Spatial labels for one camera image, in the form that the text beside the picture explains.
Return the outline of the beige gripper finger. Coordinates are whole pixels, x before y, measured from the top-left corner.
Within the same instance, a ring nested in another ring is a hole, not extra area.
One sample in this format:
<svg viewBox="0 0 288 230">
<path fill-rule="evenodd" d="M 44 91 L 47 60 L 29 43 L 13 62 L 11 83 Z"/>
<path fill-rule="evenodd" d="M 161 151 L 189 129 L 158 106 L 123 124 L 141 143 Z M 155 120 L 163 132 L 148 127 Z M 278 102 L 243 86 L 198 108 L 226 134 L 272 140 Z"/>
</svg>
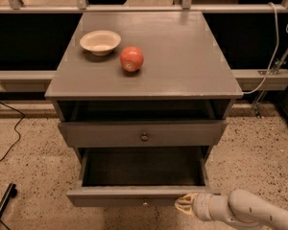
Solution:
<svg viewBox="0 0 288 230">
<path fill-rule="evenodd" d="M 190 205 L 178 206 L 177 209 L 188 216 L 194 217 L 194 211 Z"/>
<path fill-rule="evenodd" d="M 184 205 L 189 205 L 190 204 L 190 195 L 184 195 L 184 196 L 181 196 L 179 197 L 176 201 L 175 201 L 175 204 L 176 205 L 181 205 L 181 206 L 184 206 Z"/>
</svg>

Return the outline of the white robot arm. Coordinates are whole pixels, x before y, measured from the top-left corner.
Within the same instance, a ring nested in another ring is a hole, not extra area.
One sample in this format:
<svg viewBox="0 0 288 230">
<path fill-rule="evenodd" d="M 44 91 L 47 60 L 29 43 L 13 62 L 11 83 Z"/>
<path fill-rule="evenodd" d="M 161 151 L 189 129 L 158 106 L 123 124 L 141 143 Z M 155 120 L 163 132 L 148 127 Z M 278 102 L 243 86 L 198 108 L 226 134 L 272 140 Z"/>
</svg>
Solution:
<svg viewBox="0 0 288 230">
<path fill-rule="evenodd" d="M 175 201 L 175 207 L 201 221 L 221 221 L 236 230 L 288 230 L 288 211 L 246 190 L 229 195 L 192 193 Z"/>
</svg>

